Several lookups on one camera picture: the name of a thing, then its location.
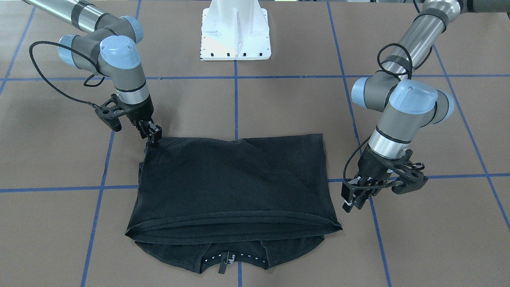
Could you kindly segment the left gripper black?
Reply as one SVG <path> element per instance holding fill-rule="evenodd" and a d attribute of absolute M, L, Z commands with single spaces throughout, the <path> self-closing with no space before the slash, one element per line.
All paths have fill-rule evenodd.
<path fill-rule="evenodd" d="M 372 197 L 373 189 L 359 189 L 358 187 L 381 186 L 388 183 L 391 167 L 398 160 L 403 158 L 403 152 L 396 159 L 386 158 L 377 154 L 369 145 L 363 151 L 362 157 L 358 161 L 359 179 L 348 179 L 342 183 L 342 198 L 344 200 L 342 208 L 349 213 L 353 207 L 361 210 L 366 201 Z"/>

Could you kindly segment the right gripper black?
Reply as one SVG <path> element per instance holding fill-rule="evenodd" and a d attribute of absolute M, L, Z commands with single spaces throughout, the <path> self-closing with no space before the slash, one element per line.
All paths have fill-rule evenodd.
<path fill-rule="evenodd" d="M 149 145 L 157 146 L 162 138 L 162 129 L 153 123 L 153 102 L 146 98 L 138 104 L 126 104 L 120 100 L 120 108 L 136 128 L 142 139 L 148 138 Z"/>

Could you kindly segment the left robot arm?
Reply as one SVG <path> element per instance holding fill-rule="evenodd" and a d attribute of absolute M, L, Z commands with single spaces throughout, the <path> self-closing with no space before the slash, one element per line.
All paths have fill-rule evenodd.
<path fill-rule="evenodd" d="M 343 209 L 362 209 L 381 189 L 401 195 L 421 189 L 428 178 L 424 165 L 413 163 L 409 148 L 417 131 L 444 122 L 454 112 L 453 96 L 413 80 L 413 73 L 432 52 L 432 46 L 449 24 L 466 13 L 509 12 L 508 0 L 425 0 L 408 31 L 371 77 L 358 79 L 352 102 L 381 112 L 375 130 L 358 147 L 362 155 L 357 174 L 343 178 Z"/>

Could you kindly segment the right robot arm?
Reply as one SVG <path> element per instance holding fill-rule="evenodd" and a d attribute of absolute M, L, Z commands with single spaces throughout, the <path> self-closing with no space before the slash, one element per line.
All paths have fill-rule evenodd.
<path fill-rule="evenodd" d="M 153 103 L 137 43 L 144 36 L 140 22 L 131 16 L 116 16 L 85 0 L 29 0 L 33 5 L 86 33 L 65 35 L 56 46 L 60 59 L 92 76 L 112 80 L 115 92 L 102 105 L 87 101 L 98 118 L 112 131 L 122 129 L 127 116 L 141 138 L 157 145 L 162 129 L 152 120 Z"/>

